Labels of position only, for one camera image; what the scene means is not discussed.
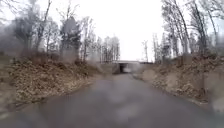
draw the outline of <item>tree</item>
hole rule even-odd
[[[93,26],[93,19],[90,17],[84,17],[81,21],[82,27],[82,38],[83,38],[83,60],[86,60],[87,57],[87,50],[90,43],[94,42],[95,34],[94,34],[94,26]]]
[[[148,41],[143,41],[142,45],[143,45],[143,48],[144,48],[145,61],[149,62],[149,58],[148,58]]]
[[[52,1],[48,0],[48,6],[47,6],[46,12],[44,14],[44,19],[43,20],[40,19],[40,21],[39,21],[39,27],[38,27],[38,30],[37,30],[37,42],[35,44],[35,50],[36,51],[38,51],[40,42],[41,42],[42,37],[44,35],[44,29],[45,29],[45,26],[46,26],[46,23],[47,23],[48,13],[49,13],[51,4],[52,4]]]
[[[215,27],[215,22],[213,20],[213,14],[212,12],[214,11],[212,9],[212,7],[214,6],[214,4],[210,4],[209,3],[210,1],[209,0],[201,0],[200,1],[200,4],[202,6],[202,8],[206,11],[207,13],[207,16],[209,17],[211,23],[212,23],[212,27],[213,27],[213,30],[214,30],[214,35],[215,35],[215,44],[218,43],[218,32],[216,30],[216,27]]]
[[[39,8],[35,0],[30,0],[28,7],[23,10],[20,17],[13,20],[14,35],[24,45],[24,54],[32,48],[36,34]]]
[[[62,27],[60,30],[60,55],[63,55],[63,51],[65,49],[72,47],[75,54],[75,59],[79,59],[79,49],[81,46],[81,26],[80,23],[74,18],[76,7],[77,5],[74,9],[72,9],[70,0],[67,11],[59,12],[62,17]]]
[[[49,53],[57,50],[57,42],[59,36],[58,24],[52,20],[52,18],[48,18],[46,23],[46,28],[44,31],[44,37],[46,41],[46,51]]]
[[[154,58],[155,62],[159,60],[158,57],[158,37],[156,34],[153,34],[153,51],[154,51]]]
[[[176,0],[162,0],[162,16],[166,21],[165,30],[174,41],[174,48],[178,54],[177,38],[181,41],[183,53],[188,53],[189,35],[183,12]]]
[[[207,51],[207,30],[204,14],[199,11],[198,5],[195,0],[190,3],[191,9],[191,26],[195,28],[199,38],[199,51],[201,55],[204,55]]]

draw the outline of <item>asphalt road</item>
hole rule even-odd
[[[32,105],[0,128],[215,128],[211,112],[129,75]]]

